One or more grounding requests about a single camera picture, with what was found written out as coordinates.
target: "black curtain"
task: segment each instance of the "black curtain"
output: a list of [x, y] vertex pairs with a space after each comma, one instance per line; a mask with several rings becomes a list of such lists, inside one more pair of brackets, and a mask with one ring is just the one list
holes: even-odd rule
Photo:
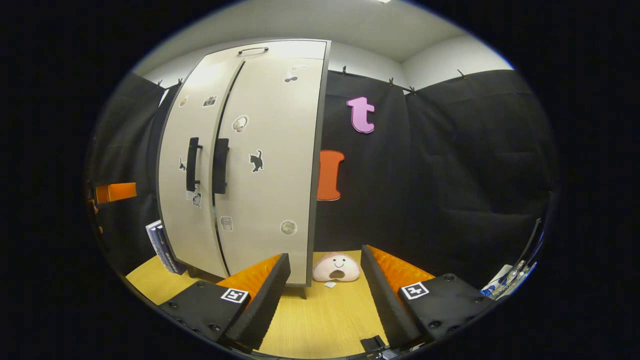
[[156, 253], [145, 226], [160, 219], [156, 200], [159, 138], [178, 85], [166, 89], [128, 74], [111, 96], [90, 146], [87, 180], [92, 188], [136, 183], [137, 196], [98, 204], [101, 243], [109, 262], [128, 274]]
[[[347, 101], [366, 97], [374, 106], [368, 134], [351, 124]], [[339, 151], [340, 199], [317, 201], [314, 251], [387, 249], [401, 241], [409, 195], [410, 133], [402, 89], [384, 81], [329, 71], [321, 150]]]
[[393, 249], [434, 275], [484, 286], [513, 264], [557, 190], [548, 120], [513, 70], [456, 78], [406, 95], [412, 201]]

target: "blue book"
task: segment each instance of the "blue book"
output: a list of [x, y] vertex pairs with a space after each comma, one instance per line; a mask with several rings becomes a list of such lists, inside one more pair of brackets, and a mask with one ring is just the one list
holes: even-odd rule
[[169, 263], [169, 259], [167, 259], [166, 255], [162, 250], [162, 246], [160, 243], [160, 236], [157, 233], [156, 226], [160, 224], [161, 224], [161, 221], [158, 220], [152, 224], [147, 225], [146, 226], [147, 234], [149, 235], [149, 240], [151, 241], [151, 245], [154, 247], [154, 250], [156, 251], [158, 258], [160, 259], [160, 262], [167, 270], [173, 273], [173, 268], [171, 267], [171, 263]]
[[157, 229], [158, 235], [160, 236], [160, 247], [162, 248], [163, 254], [166, 256], [167, 260], [169, 261], [169, 264], [173, 269], [173, 272], [178, 275], [184, 274], [187, 268], [183, 264], [176, 261], [171, 255], [171, 250], [169, 249], [169, 244], [168, 244], [166, 234], [164, 233], [164, 228], [162, 227], [162, 225], [159, 225], [158, 227], [156, 227], [156, 229]]

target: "white cabinet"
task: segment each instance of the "white cabinet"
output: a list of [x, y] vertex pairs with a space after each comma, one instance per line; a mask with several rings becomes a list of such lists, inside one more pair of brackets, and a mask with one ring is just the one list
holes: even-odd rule
[[[231, 48], [205, 56], [184, 82], [158, 166], [158, 203], [178, 260], [226, 277], [286, 252], [287, 283], [310, 284], [328, 46]], [[201, 148], [192, 148], [188, 166], [192, 138]], [[199, 181], [195, 193], [188, 175]], [[227, 185], [214, 193], [221, 177]]]

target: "pink plush toy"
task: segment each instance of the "pink plush toy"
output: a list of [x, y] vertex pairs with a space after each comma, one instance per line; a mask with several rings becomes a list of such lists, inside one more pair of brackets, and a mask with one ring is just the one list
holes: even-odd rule
[[354, 281], [360, 277], [360, 267], [350, 256], [331, 252], [314, 265], [312, 274], [315, 281]]

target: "cabinet handle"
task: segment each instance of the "cabinet handle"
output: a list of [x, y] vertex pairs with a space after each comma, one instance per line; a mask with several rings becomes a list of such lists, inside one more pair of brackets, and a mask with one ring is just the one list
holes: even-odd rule
[[252, 47], [251, 49], [244, 49], [244, 50], [240, 50], [240, 51], [238, 51], [238, 55], [242, 55], [242, 52], [243, 52], [243, 51], [247, 51], [247, 50], [256, 50], [256, 49], [263, 49], [263, 50], [265, 50], [265, 51], [269, 51], [269, 48], [268, 48], [268, 47], [266, 47], [266, 46], [263, 46], [263, 47]]
[[196, 155], [198, 149], [202, 149], [202, 145], [198, 145], [198, 138], [189, 139], [189, 152], [187, 155], [187, 191], [196, 191], [196, 184], [200, 184], [200, 180], [196, 180]]
[[213, 193], [225, 193], [227, 187], [227, 154], [229, 153], [229, 139], [219, 138], [213, 153]]

